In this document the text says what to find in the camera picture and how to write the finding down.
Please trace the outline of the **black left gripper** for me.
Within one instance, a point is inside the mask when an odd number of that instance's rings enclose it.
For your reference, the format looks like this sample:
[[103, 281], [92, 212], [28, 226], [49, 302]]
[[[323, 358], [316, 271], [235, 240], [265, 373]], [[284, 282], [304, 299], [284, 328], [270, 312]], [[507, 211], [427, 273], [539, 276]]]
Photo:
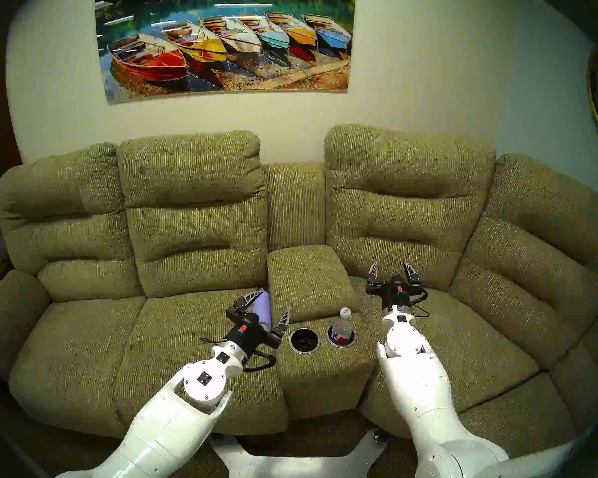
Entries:
[[240, 296], [235, 300], [233, 308], [228, 308], [226, 311], [226, 317], [234, 325], [225, 335], [225, 340], [239, 347], [247, 359], [255, 354], [261, 344], [272, 349], [279, 348], [290, 323], [289, 307], [285, 309], [277, 325], [270, 331], [266, 331], [260, 324], [260, 318], [256, 312], [247, 312], [264, 292], [264, 289], [257, 289]]

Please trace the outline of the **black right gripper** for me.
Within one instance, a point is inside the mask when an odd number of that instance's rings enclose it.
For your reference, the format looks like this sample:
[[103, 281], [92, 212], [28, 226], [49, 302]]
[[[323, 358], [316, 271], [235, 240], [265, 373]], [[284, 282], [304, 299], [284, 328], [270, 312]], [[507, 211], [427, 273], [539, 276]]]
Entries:
[[420, 285], [420, 274], [406, 261], [403, 261], [405, 277], [392, 277], [380, 280], [377, 262], [373, 262], [367, 278], [366, 294], [378, 296], [382, 309], [411, 307], [427, 299], [427, 291]]

